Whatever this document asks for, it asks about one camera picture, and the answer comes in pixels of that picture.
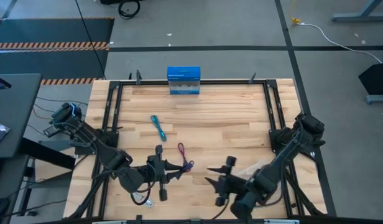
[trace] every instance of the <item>black metal frame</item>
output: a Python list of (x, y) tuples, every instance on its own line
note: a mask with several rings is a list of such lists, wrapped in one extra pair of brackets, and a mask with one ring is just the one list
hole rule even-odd
[[(201, 85), (245, 85), (245, 84), (250, 84), (250, 80), (246, 79), (235, 79), (235, 80), (202, 80), (200, 82)], [(277, 88), (277, 82), (276, 80), (253, 80), (251, 83), (253, 85), (255, 84), (260, 84), (262, 85), (264, 89), (264, 94), (265, 94), (265, 100), (266, 100), (266, 105), (267, 105), (267, 112), (269, 115), (269, 122), (270, 122), (270, 130), (276, 130), (276, 125), (275, 125), (275, 118), (274, 118), (274, 112), (272, 108), (272, 102), (270, 99), (270, 93), (269, 93), (269, 88), (273, 89), (274, 93), (274, 98), (275, 98), (275, 104), (277, 108), (277, 113), (279, 115), (279, 121), (280, 121), (280, 127), (283, 128), (285, 127), (285, 119), (284, 119), (284, 114), (282, 111), (282, 106), (280, 102), (280, 95), (279, 95), (279, 90)], [(120, 105), (121, 105), (121, 97), (122, 97), (122, 89), (124, 86), (129, 86), (129, 85), (168, 85), (167, 80), (126, 80), (126, 81), (110, 81), (109, 83), (109, 91), (108, 91), (108, 96), (106, 100), (106, 108), (104, 111), (104, 116), (103, 116), (103, 123), (102, 123), (102, 129), (103, 131), (107, 131), (108, 129), (111, 129), (111, 131), (117, 132), (118, 128), (118, 116), (119, 116), (119, 110), (120, 110)], [(118, 89), (117, 91), (117, 98), (116, 98), (116, 104), (114, 107), (114, 118), (113, 118), (113, 125), (111, 127), (108, 126), (108, 119), (110, 115), (110, 109), (111, 109), (111, 102), (113, 99), (113, 93), (114, 90)], [(95, 160), (95, 166), (93, 169), (92, 176), (96, 176), (99, 174), (100, 171), (100, 162), (96, 157)], [(290, 173), (292, 178), (296, 181), (297, 183), (297, 176), (295, 173), (295, 166), (293, 162), (291, 163), (290, 167)], [(108, 193), (108, 183), (109, 179), (106, 178), (104, 180), (103, 184), (103, 189), (102, 189), (102, 194), (101, 194), (101, 200), (99, 202), (99, 213), (98, 217), (102, 218), (104, 217), (104, 211), (106, 208), (106, 199), (107, 199), (107, 193)], [(284, 191), (284, 204), (285, 204), (285, 209), (287, 212), (287, 216), (290, 217), (292, 216), (292, 205), (290, 203), (290, 195), (289, 191), (287, 189), (287, 181), (285, 180), (285, 177), (282, 180), (282, 190)], [(295, 194), (295, 199), (296, 199), (296, 206), (298, 209), (298, 214), (299, 215), (304, 215), (304, 209), (303, 205), (301, 203), (301, 200), (299, 199), (298, 195)], [(90, 218), (93, 216), (93, 207), (95, 204), (95, 198), (91, 201), (86, 217)], [(170, 222), (179, 222), (181, 220), (171, 220)], [(229, 223), (243, 223), (240, 220), (220, 220), (220, 222), (229, 222)], [(253, 222), (262, 222), (262, 220), (255, 219)]]

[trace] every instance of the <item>gray floor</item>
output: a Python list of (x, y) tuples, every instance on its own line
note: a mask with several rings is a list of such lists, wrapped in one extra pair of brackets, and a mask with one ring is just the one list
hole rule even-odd
[[(272, 0), (145, 0), (134, 19), (121, 20), (116, 5), (102, 6), (78, 0), (85, 17), (115, 17), (111, 47), (194, 45), (277, 45), (284, 37)], [(292, 26), (291, 0), (281, 0), (292, 43), (295, 46), (328, 46), (317, 29)], [(383, 23), (334, 24), (332, 13), (358, 12), (365, 0), (298, 0), (292, 15), (320, 26), (333, 41), (344, 45), (383, 45)], [(0, 16), (9, 1), (0, 0)], [(377, 8), (383, 12), (383, 3)], [(17, 0), (11, 18), (79, 17), (74, 0)], [(383, 51), (371, 52), (383, 61)], [(368, 106), (358, 75), (376, 61), (354, 52), (296, 52), (313, 115), (326, 124), (322, 153), (338, 216), (383, 219), (383, 104)], [(143, 79), (165, 78), (169, 65), (200, 65), (203, 78), (293, 78), (287, 52), (111, 52), (106, 76), (127, 78), (141, 71)], [(39, 96), (88, 101), (90, 85), (42, 86)], [(55, 110), (60, 103), (37, 101)], [(47, 121), (30, 117), (29, 124), (42, 130)], [(28, 128), (25, 136), (45, 139)], [(67, 191), (34, 192), (33, 205), (65, 198)], [(41, 197), (55, 194), (57, 198)], [(58, 220), (62, 205), (52, 213), (13, 219), (13, 223)]]

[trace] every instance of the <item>black desk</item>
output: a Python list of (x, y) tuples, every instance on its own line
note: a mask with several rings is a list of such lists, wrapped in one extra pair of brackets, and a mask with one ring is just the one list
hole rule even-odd
[[(0, 75), (0, 78), (12, 85), (10, 89), (0, 90), (0, 123), (11, 129), (0, 142), (0, 160), (3, 162), (0, 171), (0, 198), (4, 198), (20, 188), (29, 157), (71, 170), (75, 159), (23, 138), (40, 87), (41, 75)], [(12, 213), (17, 195), (9, 197), (11, 202), (6, 214)], [(21, 202), (21, 209), (25, 207), (27, 202)], [(2, 223), (9, 223), (10, 219), (7, 217)]]

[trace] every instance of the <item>blue box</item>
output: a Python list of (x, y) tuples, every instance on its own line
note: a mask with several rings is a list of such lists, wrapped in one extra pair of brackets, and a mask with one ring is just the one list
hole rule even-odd
[(200, 94), (199, 66), (168, 66), (167, 78), (170, 94)]

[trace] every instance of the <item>red and purple wire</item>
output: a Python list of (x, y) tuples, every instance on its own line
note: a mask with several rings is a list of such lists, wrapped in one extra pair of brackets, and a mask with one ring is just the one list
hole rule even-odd
[(183, 157), (183, 169), (182, 169), (182, 171), (189, 172), (192, 169), (192, 167), (194, 166), (194, 161), (187, 162), (186, 156), (185, 156), (185, 146), (182, 143), (178, 144), (178, 150)]

